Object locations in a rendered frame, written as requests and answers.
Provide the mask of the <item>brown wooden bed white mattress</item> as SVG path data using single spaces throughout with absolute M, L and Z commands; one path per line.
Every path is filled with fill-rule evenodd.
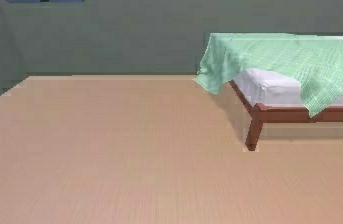
M 343 95 L 310 118 L 301 103 L 300 83 L 276 72 L 248 69 L 229 83 L 251 117 L 245 140 L 249 151 L 256 149 L 265 123 L 343 122 Z

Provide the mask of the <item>green checked blanket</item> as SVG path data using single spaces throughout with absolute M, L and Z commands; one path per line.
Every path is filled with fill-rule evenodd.
M 313 117 L 343 95 L 343 40 L 288 33 L 212 33 L 195 78 L 216 95 L 241 72 L 258 69 L 300 83 L 300 99 Z

